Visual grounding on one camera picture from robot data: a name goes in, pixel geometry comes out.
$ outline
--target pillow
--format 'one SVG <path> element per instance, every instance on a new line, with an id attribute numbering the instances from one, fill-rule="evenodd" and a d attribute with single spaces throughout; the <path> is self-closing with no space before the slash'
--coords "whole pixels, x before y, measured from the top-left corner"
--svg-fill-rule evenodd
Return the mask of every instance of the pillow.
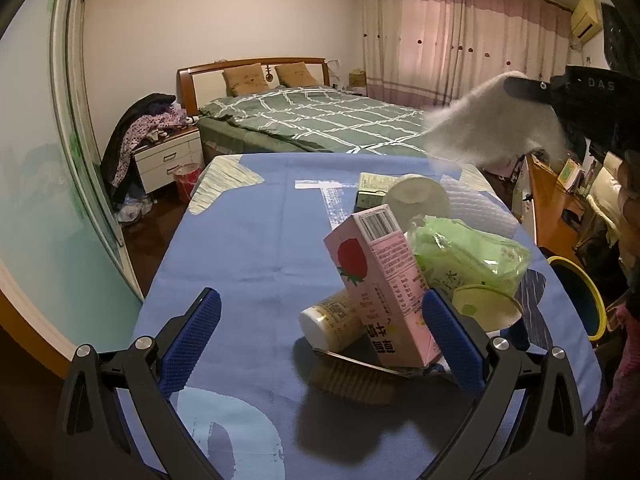
<path id="1" fill-rule="evenodd" d="M 260 63 L 225 68 L 222 71 L 222 76 L 231 93 L 236 97 L 265 92 L 269 89 Z"/>
<path id="2" fill-rule="evenodd" d="M 288 63 L 275 67 L 278 79 L 284 86 L 318 86 L 318 81 L 309 73 L 306 65 L 300 63 Z"/>

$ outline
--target wooden headboard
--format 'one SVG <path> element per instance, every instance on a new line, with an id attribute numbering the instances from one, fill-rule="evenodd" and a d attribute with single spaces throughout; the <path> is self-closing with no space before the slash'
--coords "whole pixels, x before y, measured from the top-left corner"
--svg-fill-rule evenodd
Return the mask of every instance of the wooden headboard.
<path id="1" fill-rule="evenodd" d="M 181 102 L 185 110 L 187 110 L 189 115 L 197 115 L 198 102 L 196 100 L 196 89 L 193 76 L 209 72 L 220 72 L 222 75 L 222 70 L 225 68 L 234 68 L 236 66 L 252 65 L 256 63 L 260 63 L 270 71 L 271 67 L 274 65 L 299 62 L 303 62 L 308 65 L 320 65 L 322 68 L 323 83 L 329 86 L 329 67 L 322 57 L 262 57 L 257 59 L 236 59 L 233 61 L 224 60 L 205 65 L 189 66 L 178 70 L 178 100 Z M 273 76 L 274 78 L 277 78 L 275 71 L 273 72 Z"/>

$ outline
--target bed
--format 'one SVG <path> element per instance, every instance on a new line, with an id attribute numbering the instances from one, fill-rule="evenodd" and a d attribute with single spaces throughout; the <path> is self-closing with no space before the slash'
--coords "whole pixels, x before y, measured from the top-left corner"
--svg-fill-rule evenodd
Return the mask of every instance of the bed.
<path id="1" fill-rule="evenodd" d="M 232 97 L 222 70 L 263 66 L 270 90 Z M 304 62 L 323 86 L 284 88 L 278 64 Z M 329 86 L 321 58 L 262 58 L 220 61 L 178 71 L 180 100 L 198 127 L 208 162 L 231 153 L 334 152 L 426 156 L 422 113 Z"/>

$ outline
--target pink curtain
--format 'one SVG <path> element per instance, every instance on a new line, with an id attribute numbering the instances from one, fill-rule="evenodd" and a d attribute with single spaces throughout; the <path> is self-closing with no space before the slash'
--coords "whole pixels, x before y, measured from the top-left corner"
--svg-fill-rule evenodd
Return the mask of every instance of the pink curtain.
<path id="1" fill-rule="evenodd" d="M 545 0 L 364 0 L 367 94 L 442 106 L 502 72 L 564 73 L 571 14 Z"/>

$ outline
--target tissue box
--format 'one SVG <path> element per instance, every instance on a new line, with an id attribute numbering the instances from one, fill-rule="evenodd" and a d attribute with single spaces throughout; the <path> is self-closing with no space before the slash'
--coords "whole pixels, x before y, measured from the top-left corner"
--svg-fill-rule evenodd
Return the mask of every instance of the tissue box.
<path id="1" fill-rule="evenodd" d="M 324 239 L 380 363 L 424 367 L 440 350 L 422 318 L 428 290 L 388 205 L 354 213 Z"/>
<path id="2" fill-rule="evenodd" d="M 349 86 L 366 87 L 367 73 L 361 68 L 356 68 L 355 70 L 351 70 L 351 72 L 349 72 Z"/>

